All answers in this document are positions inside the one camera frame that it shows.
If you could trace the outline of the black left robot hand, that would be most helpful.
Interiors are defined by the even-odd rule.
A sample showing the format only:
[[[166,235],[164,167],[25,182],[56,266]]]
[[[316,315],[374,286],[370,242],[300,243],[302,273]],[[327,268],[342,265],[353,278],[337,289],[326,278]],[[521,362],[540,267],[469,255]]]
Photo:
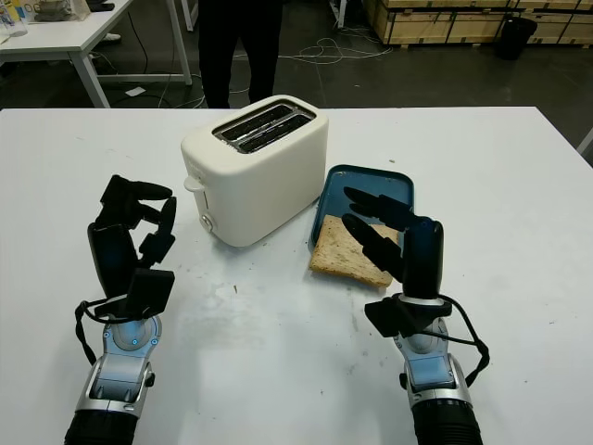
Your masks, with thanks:
[[[174,273],[154,268],[173,243],[177,199],[166,186],[113,175],[87,234],[108,299],[124,296],[135,314],[164,311]]]

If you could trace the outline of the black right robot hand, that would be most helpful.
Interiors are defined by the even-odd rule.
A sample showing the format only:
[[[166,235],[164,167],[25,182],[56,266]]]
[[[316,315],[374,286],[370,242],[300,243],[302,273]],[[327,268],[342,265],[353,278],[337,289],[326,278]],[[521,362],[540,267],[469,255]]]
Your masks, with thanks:
[[[416,299],[439,296],[443,270],[444,227],[441,222],[415,214],[410,205],[386,195],[372,195],[345,187],[350,213],[341,217],[347,231],[362,246],[362,253],[381,271],[402,284],[403,293]],[[400,246],[362,220],[378,219],[404,236]]]

